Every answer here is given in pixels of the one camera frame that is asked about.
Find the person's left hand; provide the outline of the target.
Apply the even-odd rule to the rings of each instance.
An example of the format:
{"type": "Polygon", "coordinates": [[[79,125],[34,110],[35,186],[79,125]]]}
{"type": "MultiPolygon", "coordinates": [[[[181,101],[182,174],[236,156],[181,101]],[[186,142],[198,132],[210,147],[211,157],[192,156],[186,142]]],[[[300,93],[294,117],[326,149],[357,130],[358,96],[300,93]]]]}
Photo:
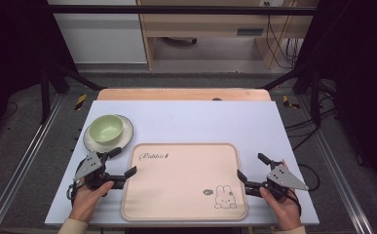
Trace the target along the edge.
{"type": "Polygon", "coordinates": [[[69,218],[89,223],[99,199],[105,196],[113,185],[113,181],[107,181],[95,191],[91,191],[87,187],[81,187],[75,197],[69,218]]]}

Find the beige tray with rabbit print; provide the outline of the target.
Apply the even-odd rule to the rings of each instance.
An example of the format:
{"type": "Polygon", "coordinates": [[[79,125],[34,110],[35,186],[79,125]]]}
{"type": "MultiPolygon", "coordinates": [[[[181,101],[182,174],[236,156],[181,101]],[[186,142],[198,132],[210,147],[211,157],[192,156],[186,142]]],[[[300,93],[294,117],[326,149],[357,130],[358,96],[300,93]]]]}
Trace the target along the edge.
{"type": "Polygon", "coordinates": [[[141,143],[126,182],[122,215],[132,221],[239,220],[247,214],[230,143],[141,143]]]}

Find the black horizontal frame bar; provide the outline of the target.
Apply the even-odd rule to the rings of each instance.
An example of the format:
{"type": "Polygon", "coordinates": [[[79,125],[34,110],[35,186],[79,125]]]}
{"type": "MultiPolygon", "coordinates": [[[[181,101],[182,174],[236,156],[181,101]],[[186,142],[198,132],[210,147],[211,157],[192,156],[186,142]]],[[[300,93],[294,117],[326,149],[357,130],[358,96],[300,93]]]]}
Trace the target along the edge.
{"type": "Polygon", "coordinates": [[[55,14],[158,14],[158,15],[258,15],[314,16],[317,8],[295,7],[223,7],[223,6],[100,6],[50,5],[55,14]]]}

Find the white table board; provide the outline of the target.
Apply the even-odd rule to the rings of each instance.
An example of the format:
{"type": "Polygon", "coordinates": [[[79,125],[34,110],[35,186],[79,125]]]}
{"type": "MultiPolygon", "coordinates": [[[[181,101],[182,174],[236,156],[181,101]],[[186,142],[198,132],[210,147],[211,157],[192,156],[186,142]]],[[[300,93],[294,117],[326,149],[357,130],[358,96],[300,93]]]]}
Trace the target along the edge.
{"type": "MultiPolygon", "coordinates": [[[[110,113],[124,115],[133,125],[131,142],[107,164],[111,174],[121,174],[130,167],[132,150],[141,143],[230,143],[237,149],[239,170],[253,181],[264,180],[269,172],[268,166],[258,160],[258,153],[284,160],[295,176],[302,176],[279,110],[272,101],[96,100],[87,119],[93,121],[110,113]]],[[[246,194],[247,214],[239,220],[127,220],[122,215],[125,188],[126,185],[122,190],[111,191],[100,200],[92,219],[94,225],[246,226],[268,225],[276,220],[262,199],[246,194]]]]}

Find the aluminium floor rail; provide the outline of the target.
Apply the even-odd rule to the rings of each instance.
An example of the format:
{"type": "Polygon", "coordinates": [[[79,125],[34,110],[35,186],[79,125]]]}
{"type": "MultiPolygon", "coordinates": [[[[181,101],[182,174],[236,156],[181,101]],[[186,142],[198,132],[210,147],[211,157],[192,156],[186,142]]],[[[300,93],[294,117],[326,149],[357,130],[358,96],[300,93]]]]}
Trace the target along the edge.
{"type": "Polygon", "coordinates": [[[34,161],[52,123],[54,122],[60,106],[65,99],[65,95],[56,95],[51,105],[49,116],[41,123],[36,131],[33,139],[29,142],[23,156],[21,157],[18,166],[8,181],[3,193],[0,196],[0,224],[4,219],[8,209],[12,205],[19,188],[34,161]]]}
{"type": "Polygon", "coordinates": [[[333,151],[333,140],[327,139],[327,134],[337,133],[331,138],[338,143],[343,141],[336,111],[328,104],[327,100],[320,110],[320,126],[309,122],[307,129],[312,135],[294,148],[303,177],[317,188],[310,192],[310,197],[320,223],[309,229],[327,234],[375,234],[345,172],[357,163],[341,166],[338,159],[351,159],[347,147],[343,147],[340,155],[333,151]]]}

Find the white cabinet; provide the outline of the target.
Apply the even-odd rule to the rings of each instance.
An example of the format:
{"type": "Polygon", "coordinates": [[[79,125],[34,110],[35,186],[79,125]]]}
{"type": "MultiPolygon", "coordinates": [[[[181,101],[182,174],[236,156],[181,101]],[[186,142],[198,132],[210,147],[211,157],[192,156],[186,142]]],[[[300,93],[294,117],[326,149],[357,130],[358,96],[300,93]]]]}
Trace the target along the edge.
{"type": "Polygon", "coordinates": [[[146,63],[138,14],[55,14],[75,63],[146,63]]]}

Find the black metal stand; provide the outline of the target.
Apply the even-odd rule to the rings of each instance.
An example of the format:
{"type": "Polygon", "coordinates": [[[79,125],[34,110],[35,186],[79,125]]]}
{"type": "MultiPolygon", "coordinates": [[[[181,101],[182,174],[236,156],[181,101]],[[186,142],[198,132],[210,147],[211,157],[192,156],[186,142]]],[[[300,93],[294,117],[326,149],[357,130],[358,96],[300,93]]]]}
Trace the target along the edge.
{"type": "Polygon", "coordinates": [[[54,86],[58,94],[66,94],[69,90],[69,86],[65,81],[65,77],[70,77],[94,91],[103,90],[102,86],[99,86],[98,84],[81,76],[77,71],[68,69],[59,63],[51,63],[44,65],[40,70],[39,77],[42,101],[42,124],[44,124],[51,115],[49,89],[50,84],[54,86]]]}
{"type": "Polygon", "coordinates": [[[303,64],[291,71],[287,72],[280,78],[262,86],[263,90],[271,91],[278,85],[290,80],[291,78],[296,78],[296,82],[292,88],[292,91],[296,95],[303,95],[308,89],[311,89],[310,97],[310,116],[314,121],[314,124],[320,126],[320,73],[314,65],[303,64]]]}

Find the black curtain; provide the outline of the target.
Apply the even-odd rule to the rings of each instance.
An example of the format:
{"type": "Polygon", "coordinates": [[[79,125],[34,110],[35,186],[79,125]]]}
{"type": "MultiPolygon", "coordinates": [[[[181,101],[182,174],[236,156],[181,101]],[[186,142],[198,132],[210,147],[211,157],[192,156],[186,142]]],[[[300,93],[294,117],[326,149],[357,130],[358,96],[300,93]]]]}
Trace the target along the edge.
{"type": "Polygon", "coordinates": [[[336,84],[336,105],[359,155],[377,173],[377,0],[320,0],[298,62],[314,48],[336,84]]]}
{"type": "Polygon", "coordinates": [[[0,119],[11,95],[40,85],[44,65],[76,71],[48,0],[0,0],[0,119]]]}

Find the white plate with dark rim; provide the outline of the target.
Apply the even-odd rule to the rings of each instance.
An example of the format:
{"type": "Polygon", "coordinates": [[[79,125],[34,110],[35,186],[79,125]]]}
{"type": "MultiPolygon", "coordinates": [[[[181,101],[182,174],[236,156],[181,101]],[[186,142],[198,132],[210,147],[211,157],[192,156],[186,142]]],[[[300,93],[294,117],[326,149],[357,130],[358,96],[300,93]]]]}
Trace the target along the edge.
{"type": "Polygon", "coordinates": [[[89,151],[94,152],[108,152],[116,147],[124,148],[133,137],[133,125],[132,122],[125,116],[118,115],[124,124],[124,130],[119,137],[119,139],[116,142],[110,143],[110,144],[100,144],[95,141],[93,141],[89,136],[89,127],[86,128],[84,136],[83,136],[83,142],[85,147],[89,151]]]}

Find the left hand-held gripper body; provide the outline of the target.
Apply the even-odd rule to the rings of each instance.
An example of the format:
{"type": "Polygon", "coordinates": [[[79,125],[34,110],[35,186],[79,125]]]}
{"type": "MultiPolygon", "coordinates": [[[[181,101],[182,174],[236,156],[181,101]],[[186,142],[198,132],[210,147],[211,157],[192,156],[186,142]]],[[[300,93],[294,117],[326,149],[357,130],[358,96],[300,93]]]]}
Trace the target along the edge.
{"type": "Polygon", "coordinates": [[[110,175],[106,171],[105,163],[108,158],[111,158],[109,153],[90,153],[80,162],[73,177],[73,187],[79,189],[81,186],[86,186],[95,191],[105,182],[113,181],[113,189],[123,189],[125,177],[123,175],[110,175]]]}

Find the person's right hand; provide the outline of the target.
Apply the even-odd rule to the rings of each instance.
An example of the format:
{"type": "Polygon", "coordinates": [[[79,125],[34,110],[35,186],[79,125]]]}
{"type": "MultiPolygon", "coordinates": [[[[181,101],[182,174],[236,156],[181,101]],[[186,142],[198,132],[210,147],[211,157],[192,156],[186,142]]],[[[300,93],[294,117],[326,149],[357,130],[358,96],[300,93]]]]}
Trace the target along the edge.
{"type": "Polygon", "coordinates": [[[281,231],[291,231],[302,227],[299,206],[296,204],[297,196],[293,189],[287,191],[287,195],[277,200],[270,191],[264,187],[259,188],[265,202],[272,208],[281,231]]]}

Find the wooden table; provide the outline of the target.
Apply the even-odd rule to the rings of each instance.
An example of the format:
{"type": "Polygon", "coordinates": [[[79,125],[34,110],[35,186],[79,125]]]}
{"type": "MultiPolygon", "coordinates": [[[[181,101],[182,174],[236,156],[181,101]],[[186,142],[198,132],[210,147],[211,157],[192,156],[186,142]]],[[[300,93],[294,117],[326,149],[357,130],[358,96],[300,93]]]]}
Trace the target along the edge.
{"type": "Polygon", "coordinates": [[[103,89],[97,100],[250,100],[271,101],[266,90],[243,88],[132,88],[103,89]]]}

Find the green bowl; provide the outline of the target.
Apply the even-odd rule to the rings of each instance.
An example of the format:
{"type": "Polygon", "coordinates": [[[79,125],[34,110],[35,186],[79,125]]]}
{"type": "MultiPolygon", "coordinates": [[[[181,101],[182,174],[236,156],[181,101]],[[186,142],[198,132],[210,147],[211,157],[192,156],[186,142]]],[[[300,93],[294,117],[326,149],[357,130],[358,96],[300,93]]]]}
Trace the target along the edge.
{"type": "Polygon", "coordinates": [[[90,138],[100,144],[116,142],[124,130],[122,119],[118,115],[102,115],[89,125],[90,138]]]}

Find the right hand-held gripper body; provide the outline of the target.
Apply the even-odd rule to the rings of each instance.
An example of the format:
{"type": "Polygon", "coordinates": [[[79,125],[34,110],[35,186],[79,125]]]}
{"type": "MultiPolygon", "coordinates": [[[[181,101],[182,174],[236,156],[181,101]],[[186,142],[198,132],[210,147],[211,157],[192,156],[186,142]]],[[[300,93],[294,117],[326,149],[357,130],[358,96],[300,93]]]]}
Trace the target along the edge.
{"type": "Polygon", "coordinates": [[[246,195],[261,197],[259,189],[263,187],[267,189],[276,200],[280,200],[287,195],[289,189],[309,190],[309,187],[290,172],[281,162],[269,160],[266,162],[266,165],[271,168],[271,171],[267,174],[265,181],[254,182],[249,181],[247,177],[245,177],[246,195]]]}

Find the light wooden desk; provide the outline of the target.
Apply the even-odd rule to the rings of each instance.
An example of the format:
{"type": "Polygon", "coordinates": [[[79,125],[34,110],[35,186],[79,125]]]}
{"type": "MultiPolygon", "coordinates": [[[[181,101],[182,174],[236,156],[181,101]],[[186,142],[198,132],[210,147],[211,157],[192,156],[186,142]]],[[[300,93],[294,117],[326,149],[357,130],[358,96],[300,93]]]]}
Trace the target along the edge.
{"type": "MultiPolygon", "coordinates": [[[[135,0],[139,7],[316,8],[320,0],[135,0]]],[[[139,16],[148,63],[153,63],[158,38],[251,38],[264,65],[272,68],[285,55],[285,39],[301,41],[310,16],[141,14],[139,16]]]]}

